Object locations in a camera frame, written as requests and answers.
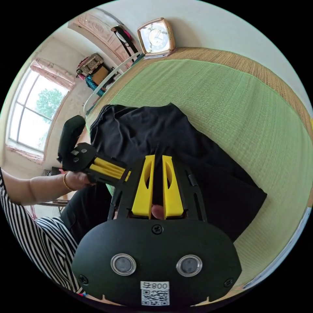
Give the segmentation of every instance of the fisheye view circle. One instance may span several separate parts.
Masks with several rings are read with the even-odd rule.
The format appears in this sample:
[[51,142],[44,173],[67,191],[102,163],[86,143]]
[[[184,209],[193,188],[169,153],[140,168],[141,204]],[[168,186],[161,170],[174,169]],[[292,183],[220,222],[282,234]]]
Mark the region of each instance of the fisheye view circle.
[[224,306],[282,264],[311,213],[301,80],[258,29],[203,1],[81,12],[28,57],[0,119],[10,231],[104,311]]

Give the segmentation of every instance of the pink curtain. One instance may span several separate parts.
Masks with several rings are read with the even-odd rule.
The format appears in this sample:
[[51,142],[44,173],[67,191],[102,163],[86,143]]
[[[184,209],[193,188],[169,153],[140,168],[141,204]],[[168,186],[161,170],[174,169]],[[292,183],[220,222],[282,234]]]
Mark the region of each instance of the pink curtain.
[[69,91],[73,90],[75,86],[75,77],[71,73],[44,59],[35,58],[30,68],[32,71]]
[[41,165],[43,163],[43,157],[28,153],[26,151],[23,151],[21,149],[9,146],[7,144],[6,144],[6,147],[9,151],[15,152],[15,153],[19,154],[20,156],[25,157],[29,161],[35,162],[36,164],[39,164],[39,165]]

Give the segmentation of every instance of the tree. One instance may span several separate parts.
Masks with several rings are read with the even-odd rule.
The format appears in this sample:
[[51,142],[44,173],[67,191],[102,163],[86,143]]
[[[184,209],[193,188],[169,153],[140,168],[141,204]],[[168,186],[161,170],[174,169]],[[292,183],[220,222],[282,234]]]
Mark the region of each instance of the tree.
[[38,94],[38,97],[39,99],[36,102],[36,112],[46,117],[53,118],[63,99],[62,93],[56,88],[53,90],[44,89]]

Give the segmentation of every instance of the door panel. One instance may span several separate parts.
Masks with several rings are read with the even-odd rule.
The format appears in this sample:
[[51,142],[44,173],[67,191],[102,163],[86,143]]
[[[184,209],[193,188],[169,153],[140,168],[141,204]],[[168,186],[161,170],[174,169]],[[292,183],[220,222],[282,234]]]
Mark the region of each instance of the door panel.
[[[71,20],[68,27],[97,45],[116,65],[128,59],[127,51],[111,31],[110,23],[106,22],[104,12],[96,9],[90,10]],[[127,63],[122,71],[126,71],[131,64],[132,62]]]

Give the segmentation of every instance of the window pane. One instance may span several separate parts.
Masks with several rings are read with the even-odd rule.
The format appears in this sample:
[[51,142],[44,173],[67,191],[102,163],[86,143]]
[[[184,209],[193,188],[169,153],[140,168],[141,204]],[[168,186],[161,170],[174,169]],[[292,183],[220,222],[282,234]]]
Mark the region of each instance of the window pane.
[[51,121],[25,109],[22,117],[19,142],[44,150]]
[[28,77],[26,78],[24,85],[22,87],[22,90],[19,94],[19,97],[17,99],[17,101],[21,104],[25,104],[25,101],[27,99],[28,94],[30,93],[30,90],[33,86],[33,83],[35,81],[35,79],[37,78],[39,74],[37,74],[36,72],[31,71],[30,74],[28,75]]
[[53,118],[67,90],[39,76],[27,100],[26,106],[46,117]]
[[12,122],[11,122],[11,128],[10,128],[10,135],[9,135],[9,137],[13,140],[17,140],[17,131],[19,129],[19,123],[20,123],[22,110],[23,110],[23,106],[17,103],[14,108],[14,113],[12,116]]

